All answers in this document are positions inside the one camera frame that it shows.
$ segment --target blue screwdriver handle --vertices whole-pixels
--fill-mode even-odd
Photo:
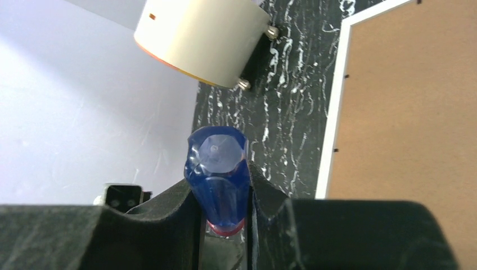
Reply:
[[[244,226],[250,186],[248,140],[234,127],[203,127],[188,139],[184,177],[211,229],[222,236]]]

